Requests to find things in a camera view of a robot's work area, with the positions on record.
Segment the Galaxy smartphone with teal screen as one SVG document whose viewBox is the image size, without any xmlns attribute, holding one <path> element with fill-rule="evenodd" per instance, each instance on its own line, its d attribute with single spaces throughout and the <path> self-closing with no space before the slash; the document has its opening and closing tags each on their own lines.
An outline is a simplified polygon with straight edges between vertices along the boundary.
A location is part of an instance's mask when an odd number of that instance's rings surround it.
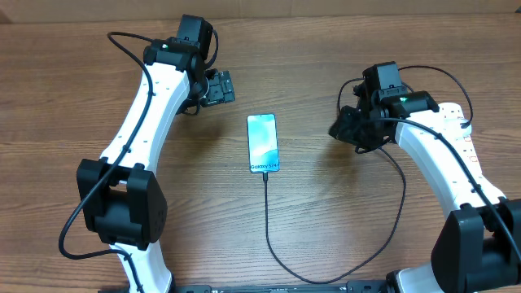
<svg viewBox="0 0 521 293">
<path fill-rule="evenodd" d="M 251 173 L 280 169 L 276 117 L 273 113 L 247 117 L 248 158 Z"/>
</svg>

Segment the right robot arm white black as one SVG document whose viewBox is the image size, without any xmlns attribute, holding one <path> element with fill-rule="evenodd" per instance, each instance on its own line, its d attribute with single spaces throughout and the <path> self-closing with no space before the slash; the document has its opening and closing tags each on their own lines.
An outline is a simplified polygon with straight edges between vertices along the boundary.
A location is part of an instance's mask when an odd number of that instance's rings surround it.
<svg viewBox="0 0 521 293">
<path fill-rule="evenodd" d="M 355 107 L 338 109 L 330 135 L 363 154 L 395 143 L 416 163 L 442 207 L 445 223 L 430 260 L 350 291 L 479 292 L 520 282 L 520 202 L 482 173 L 471 118 L 456 103 L 412 90 L 393 62 L 353 80 Z"/>
</svg>

